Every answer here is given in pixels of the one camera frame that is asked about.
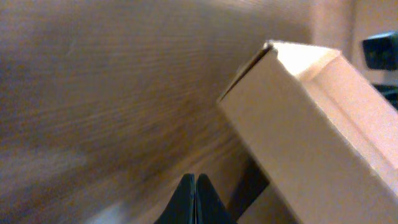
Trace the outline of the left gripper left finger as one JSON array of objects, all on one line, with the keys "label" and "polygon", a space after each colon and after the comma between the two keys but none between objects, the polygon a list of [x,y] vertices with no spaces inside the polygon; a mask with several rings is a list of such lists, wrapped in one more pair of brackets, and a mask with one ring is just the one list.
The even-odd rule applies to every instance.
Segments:
[{"label": "left gripper left finger", "polygon": [[195,223],[195,176],[184,174],[155,224]]}]

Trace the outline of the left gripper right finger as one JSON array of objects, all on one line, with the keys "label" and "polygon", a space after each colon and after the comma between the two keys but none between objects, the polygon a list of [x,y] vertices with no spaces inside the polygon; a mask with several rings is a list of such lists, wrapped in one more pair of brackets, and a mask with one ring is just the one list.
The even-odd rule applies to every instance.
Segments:
[{"label": "left gripper right finger", "polygon": [[195,188],[196,224],[236,224],[206,174],[199,175]]}]

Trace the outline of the cardboard box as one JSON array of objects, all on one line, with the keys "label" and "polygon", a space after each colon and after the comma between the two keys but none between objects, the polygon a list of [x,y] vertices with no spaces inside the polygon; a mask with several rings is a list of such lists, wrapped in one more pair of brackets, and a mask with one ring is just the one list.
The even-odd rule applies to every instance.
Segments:
[{"label": "cardboard box", "polygon": [[269,40],[218,104],[302,223],[397,222],[397,110],[339,50]]}]

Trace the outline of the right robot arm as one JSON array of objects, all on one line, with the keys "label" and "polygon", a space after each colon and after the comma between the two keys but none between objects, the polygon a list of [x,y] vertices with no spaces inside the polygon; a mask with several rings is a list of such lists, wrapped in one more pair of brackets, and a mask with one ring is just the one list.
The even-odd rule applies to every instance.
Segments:
[{"label": "right robot arm", "polygon": [[[367,37],[361,41],[364,61],[370,70],[397,71],[397,31]],[[397,109],[397,85],[373,84],[376,90]]]}]

